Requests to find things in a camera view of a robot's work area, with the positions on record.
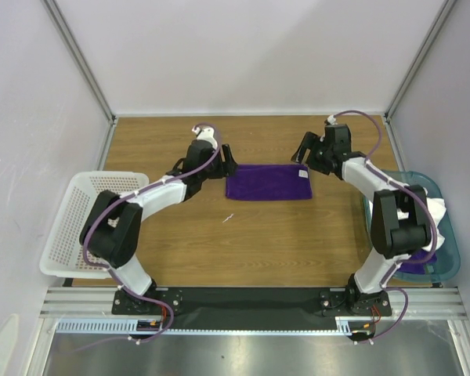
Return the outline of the purple towel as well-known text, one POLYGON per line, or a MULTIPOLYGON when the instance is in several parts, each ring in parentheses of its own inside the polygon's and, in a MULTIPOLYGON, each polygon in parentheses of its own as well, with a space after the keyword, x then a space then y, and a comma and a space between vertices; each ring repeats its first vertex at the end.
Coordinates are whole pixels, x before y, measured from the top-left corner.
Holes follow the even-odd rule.
POLYGON ((423 275, 426 274, 425 267, 429 266, 437 261, 437 254, 434 254, 427 262, 421 263, 420 260, 424 259, 427 256, 428 252, 420 249, 412 254, 410 257, 411 261, 418 261, 418 263, 408 263, 404 262, 399 271, 401 273, 423 275))
POLYGON ((235 201, 303 201, 313 198, 302 164, 239 164, 226 179, 225 197, 235 201))

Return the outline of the purple towel in tub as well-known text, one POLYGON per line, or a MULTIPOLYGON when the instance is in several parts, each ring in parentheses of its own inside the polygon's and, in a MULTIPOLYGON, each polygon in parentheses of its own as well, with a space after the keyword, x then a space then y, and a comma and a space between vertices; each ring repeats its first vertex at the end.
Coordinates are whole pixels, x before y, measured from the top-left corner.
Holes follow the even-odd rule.
POLYGON ((426 274, 425 267, 429 266, 437 261, 437 254, 434 254, 427 262, 421 263, 420 260, 424 259, 427 256, 428 252, 420 249, 412 254, 410 257, 411 261, 418 261, 418 263, 408 263, 404 262, 399 271, 401 273, 423 275, 426 274))

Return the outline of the white towel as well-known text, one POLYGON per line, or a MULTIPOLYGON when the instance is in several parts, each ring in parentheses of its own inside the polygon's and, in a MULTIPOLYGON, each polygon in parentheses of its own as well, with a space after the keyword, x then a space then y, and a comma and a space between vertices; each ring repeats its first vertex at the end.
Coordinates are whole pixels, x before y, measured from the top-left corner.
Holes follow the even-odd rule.
POLYGON ((445 241, 439 231, 447 211, 444 200, 427 197, 427 190, 418 185, 408 190, 420 201, 404 191, 383 190, 368 202, 371 243, 387 259, 420 249, 430 252, 445 241))

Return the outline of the right aluminium corner post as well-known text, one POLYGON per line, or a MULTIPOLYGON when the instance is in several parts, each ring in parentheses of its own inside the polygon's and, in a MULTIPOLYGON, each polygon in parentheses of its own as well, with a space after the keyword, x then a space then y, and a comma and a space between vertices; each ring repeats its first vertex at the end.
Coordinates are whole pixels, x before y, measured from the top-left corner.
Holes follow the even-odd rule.
POLYGON ((438 39, 456 4, 457 0, 445 0, 439 7, 436 17, 432 21, 432 24, 428 29, 428 32, 426 33, 423 39, 423 42, 421 43, 415 57, 411 61, 410 66, 403 80, 401 81, 398 89, 396 90, 394 97, 392 98, 386 111, 384 112, 384 119, 387 122, 390 122, 392 120, 404 96, 406 95, 412 82, 416 78, 419 70, 423 66, 432 47, 436 43, 436 40, 438 39))

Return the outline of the aluminium corner post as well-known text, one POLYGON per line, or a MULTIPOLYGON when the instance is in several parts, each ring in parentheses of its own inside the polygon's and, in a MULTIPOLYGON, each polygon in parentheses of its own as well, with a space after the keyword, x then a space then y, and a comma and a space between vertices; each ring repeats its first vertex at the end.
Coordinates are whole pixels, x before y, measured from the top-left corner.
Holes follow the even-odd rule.
POLYGON ((88 86, 89 91, 92 93, 93 98, 103 112, 106 120, 112 125, 115 120, 115 115, 110 108, 110 105, 103 94, 102 89, 92 72, 84 53, 81 50, 78 41, 69 26, 62 9, 55 0, 41 0, 40 3, 44 6, 49 18, 51 19, 56 31, 60 35, 63 43, 65 44, 68 53, 70 54, 75 66, 81 74, 85 84, 88 86))
POLYGON ((438 39, 456 4, 457 0, 445 0, 439 7, 436 17, 432 21, 432 24, 428 29, 428 32, 426 33, 423 39, 423 42, 421 43, 415 57, 411 61, 410 66, 403 80, 401 81, 398 89, 396 90, 394 97, 392 98, 386 111, 384 112, 384 119, 387 122, 390 122, 392 120, 404 96, 406 95, 412 82, 416 78, 419 70, 423 66, 432 47, 436 43, 436 40, 438 39))

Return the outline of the white perforated plastic basket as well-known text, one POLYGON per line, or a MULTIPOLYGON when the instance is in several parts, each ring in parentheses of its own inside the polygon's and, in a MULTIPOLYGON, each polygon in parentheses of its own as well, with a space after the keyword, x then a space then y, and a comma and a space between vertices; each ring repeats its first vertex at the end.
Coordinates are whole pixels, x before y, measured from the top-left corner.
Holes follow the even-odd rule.
POLYGON ((149 179, 143 173, 80 172, 70 181, 45 244, 39 267, 47 276, 73 279, 108 279, 102 268, 83 259, 79 243, 82 227, 100 192, 126 193, 144 187, 149 179))

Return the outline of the aluminium frame rail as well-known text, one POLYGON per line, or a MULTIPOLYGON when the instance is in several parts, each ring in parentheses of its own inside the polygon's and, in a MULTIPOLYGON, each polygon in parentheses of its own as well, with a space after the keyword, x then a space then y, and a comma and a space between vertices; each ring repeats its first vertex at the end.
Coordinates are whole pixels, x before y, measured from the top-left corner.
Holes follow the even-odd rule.
POLYGON ((41 318, 103 318, 112 316, 115 287, 51 287, 41 318))

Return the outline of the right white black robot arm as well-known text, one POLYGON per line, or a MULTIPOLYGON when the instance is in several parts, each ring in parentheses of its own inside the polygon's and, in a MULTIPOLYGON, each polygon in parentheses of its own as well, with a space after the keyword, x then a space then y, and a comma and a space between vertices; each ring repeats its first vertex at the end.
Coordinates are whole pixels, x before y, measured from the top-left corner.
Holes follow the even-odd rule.
POLYGON ((411 261, 418 250, 429 247, 433 254, 437 249, 436 221, 424 188, 392 179, 367 155, 353 151, 347 125, 327 124, 321 136, 307 132, 292 161, 324 175, 336 175, 372 203, 372 249, 350 276, 340 307, 352 316, 375 312, 387 301, 385 288, 400 266, 411 261))

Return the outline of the small white thread scrap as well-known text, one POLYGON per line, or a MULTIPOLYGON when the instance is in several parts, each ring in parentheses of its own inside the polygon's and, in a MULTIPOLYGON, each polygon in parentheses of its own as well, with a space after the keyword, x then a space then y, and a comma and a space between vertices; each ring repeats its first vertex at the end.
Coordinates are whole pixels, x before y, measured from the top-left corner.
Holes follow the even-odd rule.
POLYGON ((226 223, 227 221, 229 221, 230 219, 232 219, 232 217, 234 217, 234 213, 228 215, 228 216, 222 221, 222 223, 226 223))

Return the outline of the left aluminium corner post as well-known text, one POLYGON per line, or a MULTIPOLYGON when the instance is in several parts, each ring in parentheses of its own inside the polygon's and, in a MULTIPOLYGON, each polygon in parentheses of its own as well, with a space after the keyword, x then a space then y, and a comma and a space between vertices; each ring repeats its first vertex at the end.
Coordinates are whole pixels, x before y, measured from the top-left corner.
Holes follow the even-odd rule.
POLYGON ((92 72, 84 53, 81 50, 78 41, 69 26, 62 9, 55 0, 41 0, 40 3, 44 6, 49 18, 51 19, 56 31, 60 35, 63 43, 65 44, 68 53, 70 54, 75 66, 81 74, 85 84, 88 86, 89 91, 92 93, 93 98, 103 112, 106 120, 112 125, 115 120, 115 115, 110 108, 110 105, 103 94, 102 89, 92 72))

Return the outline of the teal translucent plastic tub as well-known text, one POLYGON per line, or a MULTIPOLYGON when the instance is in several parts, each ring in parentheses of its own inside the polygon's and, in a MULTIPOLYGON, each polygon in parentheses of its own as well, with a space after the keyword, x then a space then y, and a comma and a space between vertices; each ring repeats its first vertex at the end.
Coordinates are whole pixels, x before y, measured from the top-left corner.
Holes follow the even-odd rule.
MULTIPOLYGON (((409 186, 416 185, 427 190, 427 197, 443 199, 436 183, 425 175, 416 172, 397 172, 395 175, 387 175, 363 158, 358 163, 347 163, 342 172, 345 181, 355 186, 367 201, 371 201, 375 193, 380 193, 383 190, 404 191, 411 195, 415 201, 420 201, 415 193, 408 190, 409 186)), ((433 248, 425 258, 420 260, 421 263, 427 262, 434 254, 437 254, 437 261, 426 266, 426 274, 423 275, 401 273, 399 271, 404 262, 418 263, 418 261, 410 260, 412 255, 401 254, 386 258, 378 253, 371 243, 371 252, 363 265, 354 273, 357 287, 362 292, 375 293, 387 287, 392 278, 412 283, 430 284, 454 277, 459 270, 460 259, 447 212, 439 224, 439 231, 444 235, 445 241, 439 248, 433 248)))

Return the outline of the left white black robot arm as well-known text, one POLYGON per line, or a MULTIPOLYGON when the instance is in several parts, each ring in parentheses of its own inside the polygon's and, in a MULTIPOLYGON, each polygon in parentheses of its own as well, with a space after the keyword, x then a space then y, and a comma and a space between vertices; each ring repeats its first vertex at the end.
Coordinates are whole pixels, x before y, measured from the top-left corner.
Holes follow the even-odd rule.
POLYGON ((98 194, 82 227, 79 243, 84 260, 97 263, 118 282, 139 313, 149 313, 157 304, 156 283, 136 256, 141 224, 169 206, 188 201, 209 179, 223 179, 237 170, 230 146, 215 149, 208 141, 193 141, 161 180, 132 193, 104 190, 98 194))

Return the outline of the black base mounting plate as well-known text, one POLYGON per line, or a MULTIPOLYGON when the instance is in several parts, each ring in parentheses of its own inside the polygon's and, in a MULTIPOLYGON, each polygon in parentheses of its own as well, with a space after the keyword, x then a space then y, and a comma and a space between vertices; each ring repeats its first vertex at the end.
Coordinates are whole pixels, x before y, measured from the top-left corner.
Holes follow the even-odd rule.
POLYGON ((171 306, 177 330, 319 331, 340 316, 392 315, 387 293, 354 302, 343 287, 157 287, 151 297, 171 306))

